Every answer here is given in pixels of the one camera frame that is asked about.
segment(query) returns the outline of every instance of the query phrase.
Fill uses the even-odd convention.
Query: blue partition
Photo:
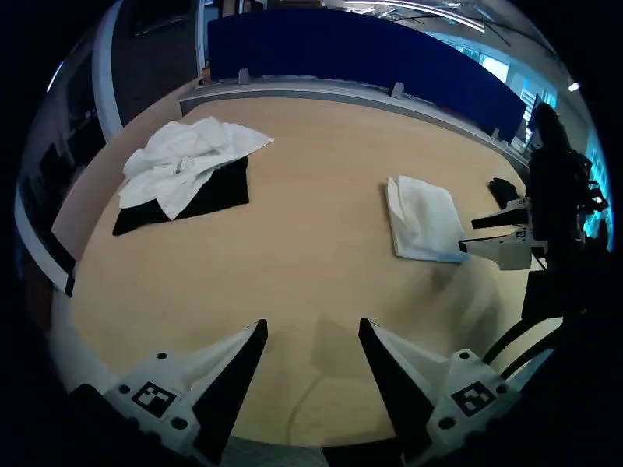
[[[466,55],[419,31],[371,16],[328,9],[276,9],[228,16],[208,28],[215,80],[313,75],[391,88],[463,116],[511,141],[526,105]]]

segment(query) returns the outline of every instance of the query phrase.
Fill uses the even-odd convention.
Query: white towel
[[[274,141],[214,117],[192,125],[170,121],[137,149],[123,167],[129,179],[119,192],[121,209],[152,199],[171,220],[182,212],[216,169]]]
[[[463,262],[464,240],[452,196],[443,188],[400,175],[387,179],[387,206],[396,256],[439,262]]]

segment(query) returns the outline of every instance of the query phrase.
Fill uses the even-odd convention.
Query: wooden table
[[[470,220],[498,210],[486,183],[523,186],[501,155],[444,128],[323,100],[203,104],[209,115],[275,138],[249,157],[251,202],[111,235],[114,196],[79,266],[79,334],[119,374],[153,351],[191,352],[266,318],[269,340],[234,435],[331,445],[393,435],[357,338],[359,318],[448,355],[483,355],[519,319],[526,272],[396,258],[387,176],[447,188]],[[508,362],[510,349],[496,363]]]

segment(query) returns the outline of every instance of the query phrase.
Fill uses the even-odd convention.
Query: gray table trim
[[[432,123],[493,149],[501,154],[527,180],[528,161],[507,142],[498,141],[476,125],[445,112],[435,105],[407,94],[392,97],[392,90],[362,83],[350,83],[309,77],[269,77],[247,84],[227,81],[200,86],[179,97],[182,115],[205,102],[253,97],[288,97],[296,99],[332,100],[362,105]]]

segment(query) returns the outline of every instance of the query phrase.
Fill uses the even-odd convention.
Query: black towel
[[[488,186],[500,209],[504,209],[509,201],[519,199],[515,185],[503,178],[494,178]]]
[[[216,169],[177,219],[201,216],[209,212],[248,204],[246,157]],[[123,235],[152,223],[170,222],[167,215],[153,199],[142,205],[122,209],[114,223],[112,234]]]

